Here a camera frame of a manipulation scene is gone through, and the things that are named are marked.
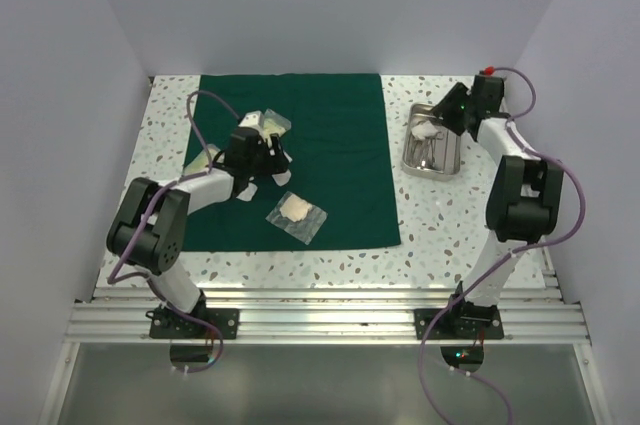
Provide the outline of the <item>white gauze pad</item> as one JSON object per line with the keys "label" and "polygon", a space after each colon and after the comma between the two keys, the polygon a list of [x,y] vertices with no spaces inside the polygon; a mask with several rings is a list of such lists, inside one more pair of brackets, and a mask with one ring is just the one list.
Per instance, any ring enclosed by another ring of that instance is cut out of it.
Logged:
{"label": "white gauze pad", "polygon": [[418,120],[411,127],[411,136],[418,141],[437,139],[440,131],[428,119]]}

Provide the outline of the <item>steel forceps scissors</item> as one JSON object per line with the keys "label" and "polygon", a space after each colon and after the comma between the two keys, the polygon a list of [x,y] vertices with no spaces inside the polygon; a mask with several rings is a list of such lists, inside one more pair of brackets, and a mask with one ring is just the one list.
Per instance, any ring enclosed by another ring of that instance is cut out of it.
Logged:
{"label": "steel forceps scissors", "polygon": [[434,164],[431,168],[439,168],[440,165],[438,164],[438,160],[439,160],[439,156],[440,156],[440,152],[438,151],[438,147],[439,147],[439,143],[442,141],[441,138],[437,138],[437,139],[432,139],[433,140],[433,145],[434,145]]}

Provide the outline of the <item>straight steel tweezers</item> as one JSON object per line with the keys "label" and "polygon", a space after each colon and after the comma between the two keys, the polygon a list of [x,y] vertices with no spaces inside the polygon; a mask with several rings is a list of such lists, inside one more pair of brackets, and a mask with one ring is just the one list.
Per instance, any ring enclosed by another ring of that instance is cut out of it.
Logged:
{"label": "straight steel tweezers", "polygon": [[415,168],[431,168],[434,164],[433,140],[414,140],[409,150],[409,163]]}

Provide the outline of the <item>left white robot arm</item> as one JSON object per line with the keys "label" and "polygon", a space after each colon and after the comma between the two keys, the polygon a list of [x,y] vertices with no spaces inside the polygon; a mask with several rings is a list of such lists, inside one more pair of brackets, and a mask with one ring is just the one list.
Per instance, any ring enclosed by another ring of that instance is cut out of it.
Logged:
{"label": "left white robot arm", "polygon": [[106,238],[106,248],[118,257],[108,277],[113,285],[133,274],[120,275],[127,264],[136,268],[150,289],[173,311],[172,324],[185,337],[201,335],[208,324],[199,307],[201,290],[178,263],[183,249],[188,216],[232,199],[253,198],[255,178],[287,178],[290,158],[281,137],[264,137],[258,130],[239,126],[225,150],[205,151],[207,164],[201,171],[160,183],[134,179],[122,199]]}

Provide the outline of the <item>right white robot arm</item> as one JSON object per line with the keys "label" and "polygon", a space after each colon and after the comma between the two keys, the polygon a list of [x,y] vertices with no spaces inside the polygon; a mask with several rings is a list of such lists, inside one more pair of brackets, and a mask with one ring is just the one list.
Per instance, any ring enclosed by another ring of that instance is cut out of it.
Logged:
{"label": "right white robot arm", "polygon": [[540,157],[501,110],[504,95],[505,79],[488,68],[471,87],[454,85],[433,109],[441,125],[458,136],[469,134],[497,165],[485,208],[489,235],[443,315],[449,332],[461,338],[495,319],[519,255],[552,233],[559,213],[564,172]]}

